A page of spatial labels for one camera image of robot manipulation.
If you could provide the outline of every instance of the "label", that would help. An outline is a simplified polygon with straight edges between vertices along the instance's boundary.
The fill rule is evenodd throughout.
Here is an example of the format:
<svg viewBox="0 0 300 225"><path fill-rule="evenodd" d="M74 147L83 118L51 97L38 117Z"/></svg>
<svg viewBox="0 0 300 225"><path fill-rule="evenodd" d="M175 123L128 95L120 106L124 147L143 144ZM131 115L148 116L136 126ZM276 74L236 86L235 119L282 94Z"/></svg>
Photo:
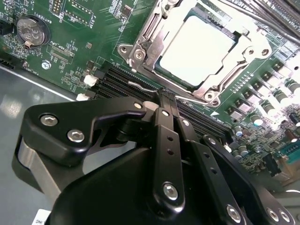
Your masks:
<svg viewBox="0 0 300 225"><path fill-rule="evenodd" d="M31 225L44 225L51 211L39 209Z"/></svg>

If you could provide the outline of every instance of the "black clamp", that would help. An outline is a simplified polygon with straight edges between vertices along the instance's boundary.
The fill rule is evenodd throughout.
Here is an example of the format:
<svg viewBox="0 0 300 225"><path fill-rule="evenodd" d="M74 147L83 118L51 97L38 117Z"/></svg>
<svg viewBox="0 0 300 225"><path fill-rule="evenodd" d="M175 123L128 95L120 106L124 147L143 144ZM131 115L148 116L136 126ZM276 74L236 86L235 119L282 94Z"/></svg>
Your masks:
<svg viewBox="0 0 300 225"><path fill-rule="evenodd" d="M197 138L172 93L153 101L156 109L124 97L25 112L13 168L55 202L47 224L295 224L215 137ZM83 174L92 147L127 141L137 148Z"/></svg>

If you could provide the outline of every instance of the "bolt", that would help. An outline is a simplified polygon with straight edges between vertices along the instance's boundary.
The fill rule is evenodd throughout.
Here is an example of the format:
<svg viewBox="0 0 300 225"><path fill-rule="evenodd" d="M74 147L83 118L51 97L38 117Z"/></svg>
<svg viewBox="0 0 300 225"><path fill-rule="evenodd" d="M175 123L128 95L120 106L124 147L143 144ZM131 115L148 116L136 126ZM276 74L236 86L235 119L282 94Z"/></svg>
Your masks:
<svg viewBox="0 0 300 225"><path fill-rule="evenodd" d="M51 63L48 61L42 62L42 68L43 69L50 69L51 68Z"/></svg>
<svg viewBox="0 0 300 225"><path fill-rule="evenodd" d="M184 125L186 125L187 127L189 126L189 122L187 120L183 120L182 121L184 123Z"/></svg>
<svg viewBox="0 0 300 225"><path fill-rule="evenodd" d="M211 137L208 140L209 140L210 143L216 144L216 141L214 139L212 139Z"/></svg>
<svg viewBox="0 0 300 225"><path fill-rule="evenodd" d="M138 109L142 108L142 106L140 104L138 104L138 103L135 103L135 107L138 108Z"/></svg>
<svg viewBox="0 0 300 225"><path fill-rule="evenodd" d="M279 221L279 218L278 218L277 214L276 214L272 209L267 208L267 212L268 212L269 216L270 216L274 221L276 221L276 222Z"/></svg>
<svg viewBox="0 0 300 225"><path fill-rule="evenodd" d="M291 220L290 220L290 218L288 217L288 215L285 213L285 212L283 212L282 210L279 210L279 213L280 213L280 215L282 216L282 218L286 221L286 222L290 222Z"/></svg>
<svg viewBox="0 0 300 225"><path fill-rule="evenodd" d="M67 133L67 137L70 141L80 143L84 140L84 134L80 130L70 130Z"/></svg>
<svg viewBox="0 0 300 225"><path fill-rule="evenodd" d="M172 201L175 201L178 198L178 192L172 184L164 185L164 194Z"/></svg>
<svg viewBox="0 0 300 225"><path fill-rule="evenodd" d="M241 222L240 214L233 206L227 205L226 210L231 219L238 224Z"/></svg>
<svg viewBox="0 0 300 225"><path fill-rule="evenodd" d="M165 110L163 110L162 113L163 113L163 115L165 115L165 116L169 116L169 113L168 113L167 111L165 111Z"/></svg>
<svg viewBox="0 0 300 225"><path fill-rule="evenodd" d="M52 115L44 115L40 120L43 125L48 127L53 127L58 123L56 117Z"/></svg>

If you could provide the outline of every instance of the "screw hole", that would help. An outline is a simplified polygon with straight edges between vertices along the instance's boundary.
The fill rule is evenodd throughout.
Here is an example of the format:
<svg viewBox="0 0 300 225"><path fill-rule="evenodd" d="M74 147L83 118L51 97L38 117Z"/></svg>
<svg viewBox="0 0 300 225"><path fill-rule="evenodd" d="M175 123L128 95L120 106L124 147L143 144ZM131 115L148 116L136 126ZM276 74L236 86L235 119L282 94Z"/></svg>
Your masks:
<svg viewBox="0 0 300 225"><path fill-rule="evenodd" d="M213 101L213 102L212 102L212 105L213 105L213 106L217 106L218 104L219 104L218 101Z"/></svg>
<svg viewBox="0 0 300 225"><path fill-rule="evenodd" d="M210 168L210 170L212 171L213 174L217 174L217 171L214 168Z"/></svg>
<svg viewBox="0 0 300 225"><path fill-rule="evenodd" d="M125 47L121 47L121 52L122 53L126 53L127 52L127 49Z"/></svg>
<svg viewBox="0 0 300 225"><path fill-rule="evenodd" d="M171 149L167 149L167 152L170 156L174 155L174 152Z"/></svg>
<svg viewBox="0 0 300 225"><path fill-rule="evenodd" d="M268 49L264 49L264 50L262 51L262 55L263 55L263 56L266 56L267 54L269 54L269 50L268 50Z"/></svg>
<svg viewBox="0 0 300 225"><path fill-rule="evenodd" d="M210 158L209 154L207 154L206 152L204 153L206 158Z"/></svg>

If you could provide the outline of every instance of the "electrolytic capacitor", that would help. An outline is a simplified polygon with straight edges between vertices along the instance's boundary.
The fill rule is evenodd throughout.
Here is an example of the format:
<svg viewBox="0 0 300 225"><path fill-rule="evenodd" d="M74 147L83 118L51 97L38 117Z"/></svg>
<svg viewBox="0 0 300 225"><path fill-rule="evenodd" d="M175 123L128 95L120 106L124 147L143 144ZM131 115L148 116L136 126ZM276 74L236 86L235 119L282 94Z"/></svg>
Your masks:
<svg viewBox="0 0 300 225"><path fill-rule="evenodd" d="M285 135L292 143L298 140L297 136L290 129L285 130Z"/></svg>
<svg viewBox="0 0 300 225"><path fill-rule="evenodd" d="M254 172L259 173L261 169L259 168L259 165L254 166Z"/></svg>
<svg viewBox="0 0 300 225"><path fill-rule="evenodd" d="M261 170L266 169L266 165L265 165L264 162L260 162L260 163L258 164L258 166L259 166L259 168L260 168Z"/></svg>
<svg viewBox="0 0 300 225"><path fill-rule="evenodd" d="M237 137L241 137L243 135L243 132L242 132L242 129L240 128L240 126L234 127L234 134Z"/></svg>
<svg viewBox="0 0 300 225"><path fill-rule="evenodd" d="M294 94L297 96L300 96L300 84L296 83L296 82L292 82L291 84L289 84L287 86L287 88Z"/></svg>
<svg viewBox="0 0 300 225"><path fill-rule="evenodd" d="M247 147L245 145L242 145L239 147L239 153L241 156L245 156L249 153L249 151L247 150Z"/></svg>
<svg viewBox="0 0 300 225"><path fill-rule="evenodd" d="M262 108L264 109L264 111L267 113L268 116L276 115L276 109L271 104L266 104Z"/></svg>
<svg viewBox="0 0 300 225"><path fill-rule="evenodd" d="M237 160L239 160L239 159L242 158L242 156L240 155L239 151L237 151L237 150L233 151L233 152L232 152L232 155L233 155Z"/></svg>
<svg viewBox="0 0 300 225"><path fill-rule="evenodd" d="M282 106L288 106L289 104L291 104L289 97L286 96L285 93L280 92L275 96L275 98Z"/></svg>
<svg viewBox="0 0 300 225"><path fill-rule="evenodd" d="M289 115L289 118L292 121L292 123L295 124L296 127L300 127L300 119L296 113L291 113Z"/></svg>
<svg viewBox="0 0 300 225"><path fill-rule="evenodd" d="M259 115L252 115L250 116L250 119L255 126L261 126L263 124L263 120L260 118Z"/></svg>

